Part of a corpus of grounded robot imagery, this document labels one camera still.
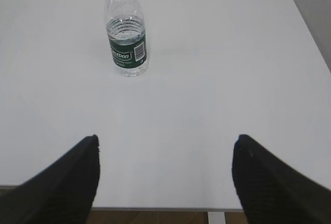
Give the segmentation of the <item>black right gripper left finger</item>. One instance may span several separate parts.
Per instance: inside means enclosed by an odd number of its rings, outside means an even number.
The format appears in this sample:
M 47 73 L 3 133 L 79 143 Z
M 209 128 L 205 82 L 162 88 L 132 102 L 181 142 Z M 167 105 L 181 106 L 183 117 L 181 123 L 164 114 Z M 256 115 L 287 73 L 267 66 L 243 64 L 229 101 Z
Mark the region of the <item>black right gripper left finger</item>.
M 1 223 L 86 223 L 99 179 L 99 139 L 92 135 L 2 195 Z

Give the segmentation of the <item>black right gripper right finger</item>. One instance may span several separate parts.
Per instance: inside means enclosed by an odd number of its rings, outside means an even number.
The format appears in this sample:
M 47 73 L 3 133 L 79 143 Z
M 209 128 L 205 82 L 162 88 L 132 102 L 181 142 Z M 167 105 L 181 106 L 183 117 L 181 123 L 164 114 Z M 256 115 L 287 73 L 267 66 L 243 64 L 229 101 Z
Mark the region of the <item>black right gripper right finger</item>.
M 231 172 L 248 223 L 330 223 L 330 190 L 252 137 L 239 135 Z

